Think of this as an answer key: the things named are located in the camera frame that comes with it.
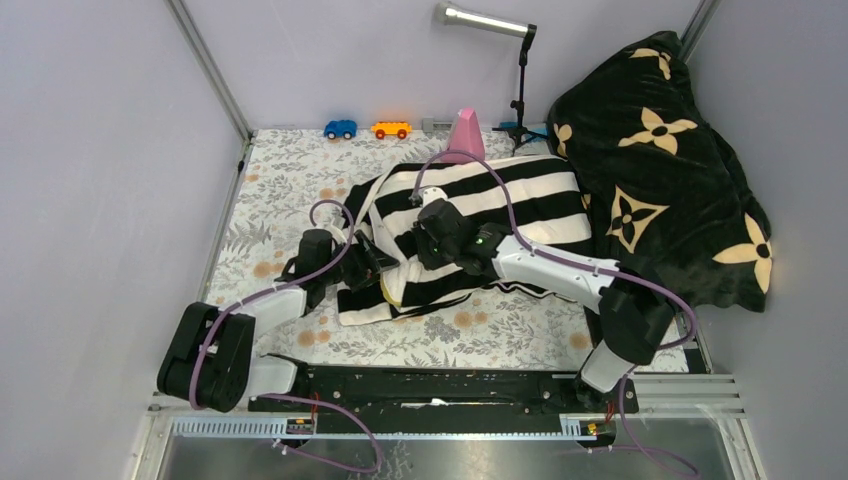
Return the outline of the white yellow pillow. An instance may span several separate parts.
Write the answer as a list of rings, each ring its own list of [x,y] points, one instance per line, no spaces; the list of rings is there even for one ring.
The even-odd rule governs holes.
[[[399,308],[403,305],[403,289],[394,286],[392,282],[384,277],[380,279],[380,289],[384,300],[390,305]]]

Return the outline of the black white striped pillow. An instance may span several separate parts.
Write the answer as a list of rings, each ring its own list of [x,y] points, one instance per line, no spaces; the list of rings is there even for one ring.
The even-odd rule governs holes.
[[[358,292],[341,288],[337,308],[344,326],[424,315],[495,285],[454,264],[437,270],[423,267],[413,234],[419,210],[410,201],[417,177],[425,187],[443,189],[459,212],[478,224],[508,226],[508,214],[513,212],[525,239],[580,255],[594,253],[575,171],[561,157],[530,155],[490,160],[486,165],[434,163],[426,172],[417,164],[398,164],[352,186],[344,204],[357,228],[399,261],[384,278],[403,289],[403,305],[396,308],[384,300],[380,281]]]

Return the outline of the pink metronome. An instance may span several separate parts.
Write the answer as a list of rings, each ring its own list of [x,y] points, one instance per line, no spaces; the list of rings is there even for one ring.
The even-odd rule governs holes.
[[[466,152],[477,158],[485,158],[485,146],[477,113],[473,108],[461,109],[451,126],[447,149],[451,154],[445,157],[448,163],[467,163],[471,158],[461,155]]]

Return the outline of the silver flashlight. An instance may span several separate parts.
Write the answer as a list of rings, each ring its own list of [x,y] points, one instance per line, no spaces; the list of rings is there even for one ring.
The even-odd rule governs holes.
[[[532,23],[517,23],[467,10],[451,2],[437,3],[434,7],[434,19],[443,25],[463,26],[521,39],[522,43],[518,54],[518,98],[510,102],[510,108],[516,113],[516,123],[511,127],[497,127],[495,131],[506,133],[513,141],[513,153],[531,140],[546,140],[547,136],[545,134],[533,132],[524,124],[526,67],[529,51],[537,34],[537,26]]]

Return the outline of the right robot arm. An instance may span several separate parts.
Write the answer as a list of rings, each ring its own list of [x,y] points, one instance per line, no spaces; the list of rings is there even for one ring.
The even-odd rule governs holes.
[[[690,326],[697,325],[693,309],[661,286],[644,260],[576,255],[531,242],[516,226],[476,225],[444,198],[425,200],[415,194],[412,201],[419,209],[415,225],[427,239],[426,250],[438,259],[470,275],[561,295],[598,316],[602,339],[573,386],[583,410],[601,410],[622,377],[652,362],[677,313],[684,313]]]

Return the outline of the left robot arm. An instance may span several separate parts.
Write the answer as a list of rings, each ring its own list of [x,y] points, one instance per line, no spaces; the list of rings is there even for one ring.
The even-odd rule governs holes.
[[[158,391],[219,412],[267,393],[285,410],[301,409],[311,388],[298,376],[304,364],[275,355],[258,357],[255,341],[313,311],[330,287],[362,290],[398,264],[362,231],[345,241],[324,229],[306,231],[297,256],[270,287],[224,309],[203,302],[186,307],[159,368]]]

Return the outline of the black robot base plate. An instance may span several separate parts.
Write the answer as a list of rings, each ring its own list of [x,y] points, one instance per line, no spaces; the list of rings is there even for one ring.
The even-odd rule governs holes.
[[[574,372],[299,367],[283,399],[259,397],[251,412],[303,413],[320,434],[556,434],[576,416],[603,423],[639,410],[633,383],[599,393]]]

